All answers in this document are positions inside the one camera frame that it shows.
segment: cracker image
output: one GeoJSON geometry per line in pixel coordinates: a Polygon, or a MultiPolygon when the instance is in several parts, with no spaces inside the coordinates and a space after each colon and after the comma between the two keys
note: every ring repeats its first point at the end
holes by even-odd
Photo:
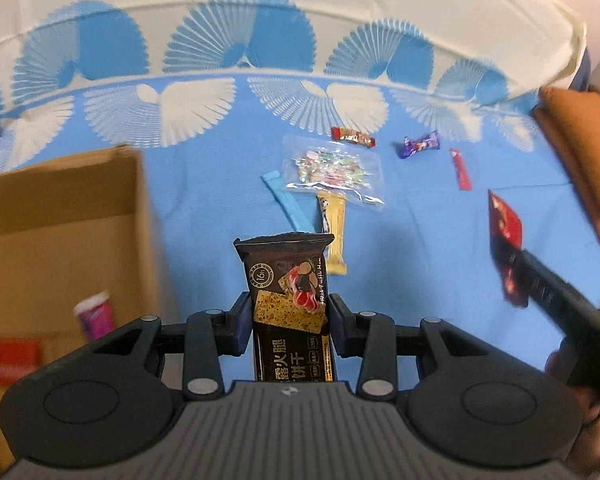
{"type": "Polygon", "coordinates": [[[253,320],[258,323],[320,333],[325,305],[321,303],[314,312],[294,304],[293,296],[259,290],[253,311],[253,320]]]}

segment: red snack stick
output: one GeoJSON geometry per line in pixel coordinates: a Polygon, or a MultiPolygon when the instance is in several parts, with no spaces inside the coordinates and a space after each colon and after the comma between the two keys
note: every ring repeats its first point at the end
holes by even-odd
{"type": "Polygon", "coordinates": [[[0,388],[7,388],[40,368],[41,355],[38,339],[0,337],[0,388]]]}
{"type": "Polygon", "coordinates": [[[368,148],[372,148],[376,145],[376,140],[370,135],[364,134],[363,132],[359,132],[357,130],[339,128],[337,126],[331,127],[331,139],[348,140],[353,144],[362,144],[368,148]]]}
{"type": "Polygon", "coordinates": [[[456,177],[458,178],[458,186],[462,191],[471,191],[473,186],[471,185],[471,180],[469,180],[469,173],[466,170],[466,166],[464,165],[464,160],[462,160],[462,153],[459,150],[455,150],[451,148],[449,150],[451,153],[451,159],[454,162],[454,166],[456,167],[456,177]]]}

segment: blue snack stick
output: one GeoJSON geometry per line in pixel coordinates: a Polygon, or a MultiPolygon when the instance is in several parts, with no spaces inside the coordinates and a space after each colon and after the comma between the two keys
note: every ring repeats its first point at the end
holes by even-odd
{"type": "Polygon", "coordinates": [[[285,181],[282,180],[279,171],[269,171],[269,173],[265,173],[262,176],[264,183],[269,188],[270,192],[273,193],[273,196],[276,197],[276,200],[282,207],[282,211],[285,212],[286,217],[291,222],[291,225],[295,229],[295,231],[301,233],[315,233],[314,227],[311,223],[306,219],[304,213],[300,209],[298,202],[294,196],[285,191],[285,181]]]}

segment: orange cushion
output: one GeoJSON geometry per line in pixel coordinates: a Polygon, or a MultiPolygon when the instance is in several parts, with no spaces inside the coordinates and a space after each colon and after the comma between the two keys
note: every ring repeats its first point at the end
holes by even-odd
{"type": "Polygon", "coordinates": [[[559,88],[542,88],[540,95],[600,208],[600,95],[559,88]]]}
{"type": "Polygon", "coordinates": [[[538,122],[544,136],[562,161],[564,169],[571,177],[573,186],[578,192],[582,205],[587,212],[591,223],[595,227],[600,240],[600,208],[596,201],[596,197],[594,196],[592,187],[586,179],[576,151],[568,143],[566,137],[558,127],[557,121],[554,120],[549,112],[536,107],[533,111],[533,116],[538,122]]]}

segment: assorted candy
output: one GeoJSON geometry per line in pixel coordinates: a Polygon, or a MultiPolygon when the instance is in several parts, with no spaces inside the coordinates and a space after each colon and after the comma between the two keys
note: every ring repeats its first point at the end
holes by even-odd
{"type": "Polygon", "coordinates": [[[408,158],[414,153],[421,152],[423,150],[439,150],[440,140],[438,139],[438,132],[433,131],[430,134],[422,137],[419,140],[411,140],[409,137],[404,138],[404,146],[402,147],[402,153],[400,158],[408,158]]]}
{"type": "Polygon", "coordinates": [[[347,142],[361,144],[368,148],[372,148],[376,145],[376,140],[368,134],[364,134],[357,130],[349,130],[348,128],[339,128],[337,126],[331,128],[331,139],[346,140],[347,142]]]}
{"type": "Polygon", "coordinates": [[[308,150],[296,158],[302,184],[320,183],[326,187],[363,189],[368,187],[365,169],[357,155],[330,150],[308,150]]]}

